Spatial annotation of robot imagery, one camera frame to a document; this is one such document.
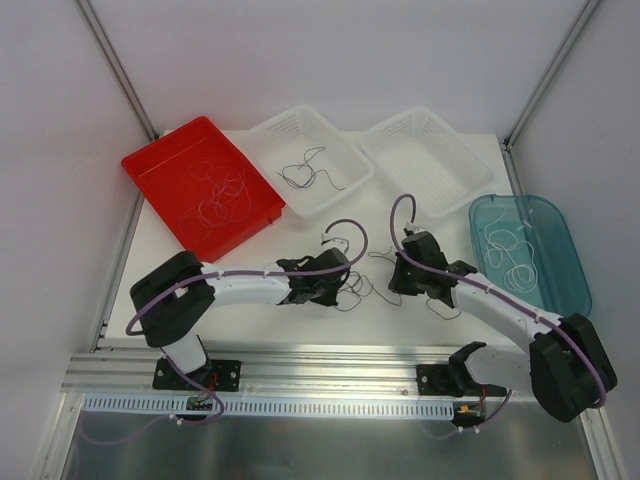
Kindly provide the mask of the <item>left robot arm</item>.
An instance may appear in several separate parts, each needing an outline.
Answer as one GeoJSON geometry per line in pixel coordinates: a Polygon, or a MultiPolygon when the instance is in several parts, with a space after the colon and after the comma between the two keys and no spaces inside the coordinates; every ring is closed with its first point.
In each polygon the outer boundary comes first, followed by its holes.
{"type": "Polygon", "coordinates": [[[142,335],[160,349],[164,372],[154,380],[157,390],[211,390],[222,380],[195,325],[213,307],[229,305],[301,305],[333,307],[351,263],[343,250],[329,247],[318,256],[279,259],[262,270],[223,270],[183,251],[136,282],[130,298],[136,310],[126,333],[142,335]]]}

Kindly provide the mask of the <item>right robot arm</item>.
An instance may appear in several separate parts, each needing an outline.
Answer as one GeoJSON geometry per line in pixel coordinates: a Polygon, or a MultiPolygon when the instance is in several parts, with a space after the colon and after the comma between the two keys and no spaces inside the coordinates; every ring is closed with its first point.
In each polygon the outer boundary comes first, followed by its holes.
{"type": "Polygon", "coordinates": [[[390,291],[426,295],[471,315],[507,337],[509,348],[473,341],[427,376],[428,386],[462,397],[482,385],[533,396],[553,418],[567,423],[604,405],[618,384],[591,321],[535,308],[490,283],[464,261],[449,262],[428,231],[409,228],[398,245],[390,291]]]}

